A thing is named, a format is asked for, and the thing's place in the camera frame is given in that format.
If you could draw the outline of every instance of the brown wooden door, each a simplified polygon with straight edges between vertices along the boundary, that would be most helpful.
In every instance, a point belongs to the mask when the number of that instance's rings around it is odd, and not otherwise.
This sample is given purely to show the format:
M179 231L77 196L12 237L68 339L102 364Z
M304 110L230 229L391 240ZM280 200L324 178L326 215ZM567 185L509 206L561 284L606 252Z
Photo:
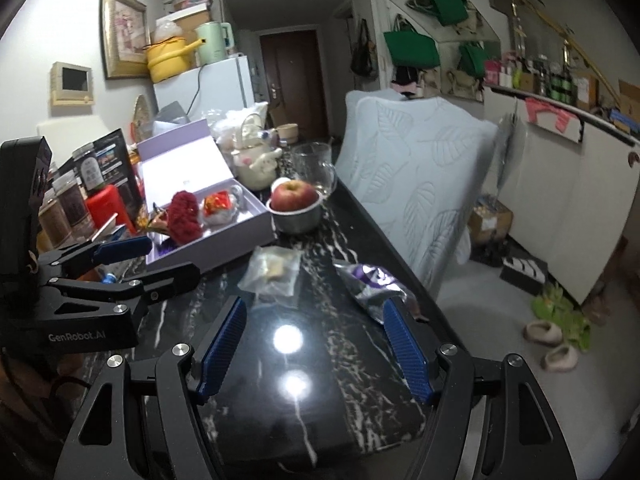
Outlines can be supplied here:
M314 30L261 36L262 58L272 106L284 104L301 140L328 137L324 88Z

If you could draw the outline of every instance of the apple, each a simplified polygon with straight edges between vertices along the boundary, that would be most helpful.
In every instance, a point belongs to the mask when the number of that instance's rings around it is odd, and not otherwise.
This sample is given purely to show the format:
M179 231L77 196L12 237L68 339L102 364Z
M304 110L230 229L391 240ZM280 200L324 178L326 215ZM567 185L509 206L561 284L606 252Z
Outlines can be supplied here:
M299 211L315 204L318 192L311 184L302 180L288 180L280 184L271 194L271 209L274 211Z

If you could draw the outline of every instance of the purple foil bag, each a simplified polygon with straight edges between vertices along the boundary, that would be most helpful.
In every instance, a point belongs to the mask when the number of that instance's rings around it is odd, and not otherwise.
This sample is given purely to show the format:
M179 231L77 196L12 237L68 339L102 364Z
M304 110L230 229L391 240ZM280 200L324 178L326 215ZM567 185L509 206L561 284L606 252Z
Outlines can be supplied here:
M338 276L358 304L378 323L383 324L382 307L389 298L401 298L414 318L425 319L414 294L384 267L350 264L334 260Z

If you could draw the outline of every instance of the metal bowl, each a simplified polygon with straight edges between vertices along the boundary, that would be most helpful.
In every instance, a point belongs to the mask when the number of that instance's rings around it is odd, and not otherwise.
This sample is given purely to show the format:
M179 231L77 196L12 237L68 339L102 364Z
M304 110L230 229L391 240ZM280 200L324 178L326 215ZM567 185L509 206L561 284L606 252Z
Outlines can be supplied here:
M273 216L276 229L288 235L301 235L318 227L322 217L322 194L316 191L318 200L309 207L299 211L274 211L271 209L271 199L266 207Z

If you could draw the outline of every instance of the glass cup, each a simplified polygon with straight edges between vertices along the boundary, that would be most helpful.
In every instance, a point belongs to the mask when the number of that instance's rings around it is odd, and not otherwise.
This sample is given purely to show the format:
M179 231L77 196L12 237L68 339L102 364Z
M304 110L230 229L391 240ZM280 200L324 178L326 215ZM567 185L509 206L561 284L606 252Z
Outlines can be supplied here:
M296 177L315 187L324 198L335 191L338 177L331 163L331 146L310 142L291 150L291 163Z

